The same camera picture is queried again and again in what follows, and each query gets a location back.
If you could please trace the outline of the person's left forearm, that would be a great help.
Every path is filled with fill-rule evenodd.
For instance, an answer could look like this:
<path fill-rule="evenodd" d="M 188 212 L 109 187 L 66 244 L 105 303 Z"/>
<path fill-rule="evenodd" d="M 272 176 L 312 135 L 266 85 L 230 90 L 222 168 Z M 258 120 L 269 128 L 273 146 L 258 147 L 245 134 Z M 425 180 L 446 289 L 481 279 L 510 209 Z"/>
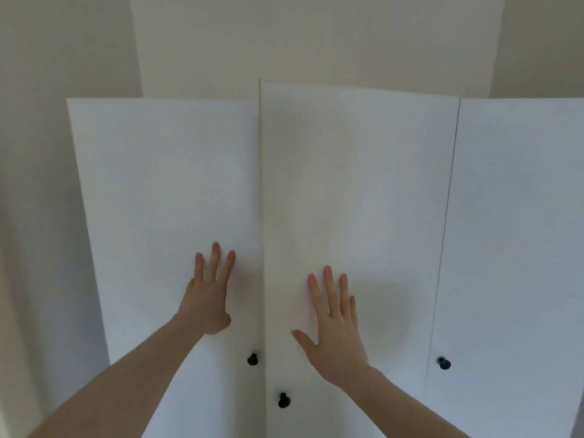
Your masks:
<path fill-rule="evenodd" d="M 176 314 L 64 402 L 28 438 L 141 438 L 207 319 Z"/>

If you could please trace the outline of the person's right hand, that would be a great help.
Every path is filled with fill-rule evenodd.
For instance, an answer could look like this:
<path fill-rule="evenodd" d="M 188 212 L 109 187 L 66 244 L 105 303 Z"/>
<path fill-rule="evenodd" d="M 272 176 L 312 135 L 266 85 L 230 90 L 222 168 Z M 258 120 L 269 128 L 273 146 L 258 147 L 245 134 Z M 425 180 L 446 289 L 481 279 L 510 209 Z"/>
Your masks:
<path fill-rule="evenodd" d="M 350 316 L 349 298 L 352 294 L 349 292 L 347 274 L 341 273 L 335 284 L 340 291 L 341 317 L 330 316 L 325 286 L 320 287 L 315 274 L 311 273 L 307 279 L 317 320 L 317 341 L 314 343 L 317 344 L 318 351 L 314 353 L 314 357 L 306 358 L 324 380 L 323 374 L 326 371 L 369 365 L 359 325 L 353 325 Z"/>

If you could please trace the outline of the person's left hand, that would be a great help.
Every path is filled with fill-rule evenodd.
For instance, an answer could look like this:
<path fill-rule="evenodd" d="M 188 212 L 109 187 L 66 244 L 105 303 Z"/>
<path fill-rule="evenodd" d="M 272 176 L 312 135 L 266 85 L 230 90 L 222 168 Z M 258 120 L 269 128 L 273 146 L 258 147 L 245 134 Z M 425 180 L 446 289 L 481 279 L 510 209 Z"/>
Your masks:
<path fill-rule="evenodd" d="M 194 259 L 195 293 L 185 294 L 175 318 L 199 339 L 214 334 L 214 319 L 227 312 L 227 291 L 236 254 L 230 250 L 225 259 L 220 259 L 215 282 L 208 282 L 208 260 L 201 252 Z"/>

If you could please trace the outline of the white cabinet door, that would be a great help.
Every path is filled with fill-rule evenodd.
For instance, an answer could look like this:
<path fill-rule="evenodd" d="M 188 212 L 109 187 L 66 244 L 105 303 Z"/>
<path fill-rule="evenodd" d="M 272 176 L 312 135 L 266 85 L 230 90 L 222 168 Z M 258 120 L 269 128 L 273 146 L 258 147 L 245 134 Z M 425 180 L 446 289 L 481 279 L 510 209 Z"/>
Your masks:
<path fill-rule="evenodd" d="M 472 438 L 570 438 L 583 393 L 584 98 L 462 100 L 425 401 Z"/>
<path fill-rule="evenodd" d="M 267 438 L 383 438 L 291 331 L 316 337 L 307 277 L 330 265 L 370 363 L 423 397 L 459 99 L 267 81 L 259 94 Z"/>
<path fill-rule="evenodd" d="M 68 109 L 111 363 L 176 312 L 196 252 L 218 242 L 223 258 L 237 255 L 230 327 L 195 346 L 144 438 L 266 438 L 257 103 L 70 99 Z"/>

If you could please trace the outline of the person's right forearm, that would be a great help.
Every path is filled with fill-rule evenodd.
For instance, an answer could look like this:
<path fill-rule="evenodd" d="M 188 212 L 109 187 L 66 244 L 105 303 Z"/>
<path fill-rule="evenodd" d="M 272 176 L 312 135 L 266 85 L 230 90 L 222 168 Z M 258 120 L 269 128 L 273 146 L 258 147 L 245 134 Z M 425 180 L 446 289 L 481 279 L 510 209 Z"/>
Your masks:
<path fill-rule="evenodd" d="M 341 389 L 386 438 L 470 438 L 370 365 L 326 371 L 323 377 Z"/>

